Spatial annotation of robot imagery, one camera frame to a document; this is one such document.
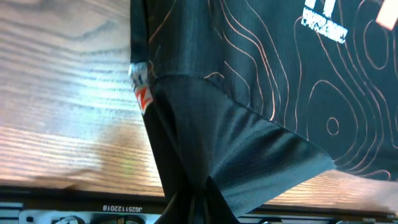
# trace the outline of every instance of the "serial number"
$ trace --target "serial number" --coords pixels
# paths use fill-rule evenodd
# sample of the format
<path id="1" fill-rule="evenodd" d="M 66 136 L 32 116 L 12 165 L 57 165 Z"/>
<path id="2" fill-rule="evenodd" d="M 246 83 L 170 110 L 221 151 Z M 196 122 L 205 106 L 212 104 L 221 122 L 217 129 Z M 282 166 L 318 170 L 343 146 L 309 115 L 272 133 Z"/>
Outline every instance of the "serial number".
<path id="1" fill-rule="evenodd" d="M 105 212 L 131 212 L 131 213 L 141 213 L 142 207 L 128 207 L 120 205 L 104 205 L 103 211 Z"/>

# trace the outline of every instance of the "red and white tag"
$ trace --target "red and white tag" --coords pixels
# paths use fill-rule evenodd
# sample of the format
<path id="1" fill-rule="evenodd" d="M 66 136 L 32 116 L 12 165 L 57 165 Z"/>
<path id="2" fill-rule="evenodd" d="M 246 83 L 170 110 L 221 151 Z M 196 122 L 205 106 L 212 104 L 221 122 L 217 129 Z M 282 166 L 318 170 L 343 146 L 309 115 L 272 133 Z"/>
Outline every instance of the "red and white tag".
<path id="1" fill-rule="evenodd" d="M 130 79 L 134 88 L 138 105 L 141 113 L 144 116 L 148 106 L 153 102 L 154 98 L 149 90 L 148 85 L 148 66 L 146 62 L 130 64 L 129 71 Z"/>
<path id="2" fill-rule="evenodd" d="M 384 0 L 376 22 L 386 29 L 393 30 L 398 19 L 398 0 Z"/>

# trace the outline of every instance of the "garment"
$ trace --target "garment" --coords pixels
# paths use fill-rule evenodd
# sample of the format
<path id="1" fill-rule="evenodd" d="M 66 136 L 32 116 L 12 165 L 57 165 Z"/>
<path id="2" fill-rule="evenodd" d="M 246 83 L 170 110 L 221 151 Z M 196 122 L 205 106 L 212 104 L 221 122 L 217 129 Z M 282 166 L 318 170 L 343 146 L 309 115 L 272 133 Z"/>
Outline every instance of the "garment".
<path id="1" fill-rule="evenodd" d="M 396 181 L 398 33 L 375 22 L 382 3 L 145 1 L 144 121 L 166 197 L 210 177 L 241 215 L 330 169 Z"/>

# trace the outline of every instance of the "wooden surface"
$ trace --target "wooden surface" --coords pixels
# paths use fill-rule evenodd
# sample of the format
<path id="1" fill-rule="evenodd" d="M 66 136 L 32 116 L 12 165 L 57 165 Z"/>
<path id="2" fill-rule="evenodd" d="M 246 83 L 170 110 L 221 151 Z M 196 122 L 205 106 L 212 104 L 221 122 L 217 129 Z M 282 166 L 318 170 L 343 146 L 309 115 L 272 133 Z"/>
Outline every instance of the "wooden surface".
<path id="1" fill-rule="evenodd" d="M 0 0 L 0 184 L 163 196 L 127 77 L 129 0 Z M 327 172 L 269 203 L 398 211 Z"/>

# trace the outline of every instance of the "wood grain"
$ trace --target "wood grain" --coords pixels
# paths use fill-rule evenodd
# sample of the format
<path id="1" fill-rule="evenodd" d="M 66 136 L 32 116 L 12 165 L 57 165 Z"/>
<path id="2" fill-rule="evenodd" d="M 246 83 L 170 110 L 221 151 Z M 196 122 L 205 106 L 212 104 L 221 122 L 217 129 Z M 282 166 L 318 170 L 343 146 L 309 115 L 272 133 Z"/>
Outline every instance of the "wood grain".
<path id="1" fill-rule="evenodd" d="M 163 196 L 127 77 L 129 0 L 0 0 L 0 183 Z M 327 172 L 270 204 L 398 211 Z"/>

